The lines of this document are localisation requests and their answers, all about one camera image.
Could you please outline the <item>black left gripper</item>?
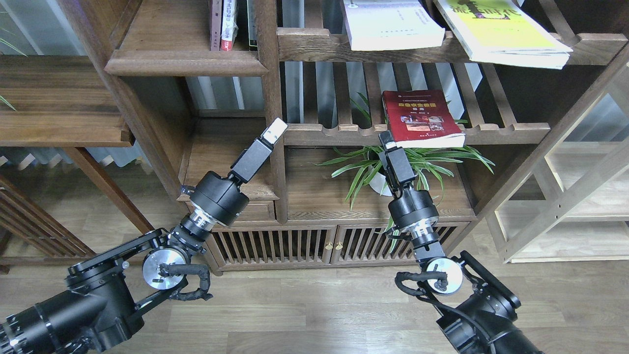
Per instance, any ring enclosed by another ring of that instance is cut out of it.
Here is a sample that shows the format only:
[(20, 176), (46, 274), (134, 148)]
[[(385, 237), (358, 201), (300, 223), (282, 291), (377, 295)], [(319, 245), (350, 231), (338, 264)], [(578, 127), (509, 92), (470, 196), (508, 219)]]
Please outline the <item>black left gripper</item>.
[(276, 118), (263, 131), (261, 138), (254, 139), (252, 145), (244, 150), (230, 167), (229, 180), (235, 183), (248, 183), (260, 170), (273, 151), (273, 145), (281, 138), (288, 128), (288, 124), (281, 118)]

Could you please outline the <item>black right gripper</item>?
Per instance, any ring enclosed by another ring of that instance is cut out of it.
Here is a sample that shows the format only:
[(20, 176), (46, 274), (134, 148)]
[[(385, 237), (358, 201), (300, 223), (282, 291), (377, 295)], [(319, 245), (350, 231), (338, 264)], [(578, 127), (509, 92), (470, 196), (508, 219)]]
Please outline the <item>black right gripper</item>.
[(380, 132), (380, 145), (382, 153), (382, 166), (386, 175), (386, 182), (395, 197), (409, 197), (412, 195), (413, 182), (416, 173), (411, 168), (403, 148), (396, 147), (395, 139), (390, 131)]

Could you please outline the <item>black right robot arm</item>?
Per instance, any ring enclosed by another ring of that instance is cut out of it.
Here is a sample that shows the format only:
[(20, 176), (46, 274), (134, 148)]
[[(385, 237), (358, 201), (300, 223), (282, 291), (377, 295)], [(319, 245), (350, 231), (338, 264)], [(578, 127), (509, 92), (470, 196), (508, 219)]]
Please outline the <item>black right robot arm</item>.
[(433, 305), (437, 324), (459, 354), (537, 354), (516, 327), (520, 300), (468, 252), (447, 258), (434, 224), (438, 211), (429, 192), (416, 190), (415, 173), (389, 131), (379, 134), (379, 154), (394, 195), (388, 208), (391, 239), (411, 243), (420, 273), (399, 272), (395, 284), (407, 295)]

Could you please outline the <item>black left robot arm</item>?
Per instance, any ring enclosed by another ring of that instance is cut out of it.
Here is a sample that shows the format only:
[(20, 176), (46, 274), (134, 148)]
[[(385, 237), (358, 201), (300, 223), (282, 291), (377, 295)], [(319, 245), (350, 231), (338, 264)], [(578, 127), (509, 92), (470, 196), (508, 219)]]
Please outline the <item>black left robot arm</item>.
[(83, 354), (106, 351), (132, 338), (143, 315), (166, 300), (209, 300), (210, 271), (192, 264), (216, 224), (229, 226), (249, 203), (240, 187), (271, 155), (286, 131), (277, 118), (231, 166), (227, 177), (209, 171), (186, 187), (195, 207), (172, 230), (157, 229), (73, 265), (67, 290), (7, 317), (3, 354)]

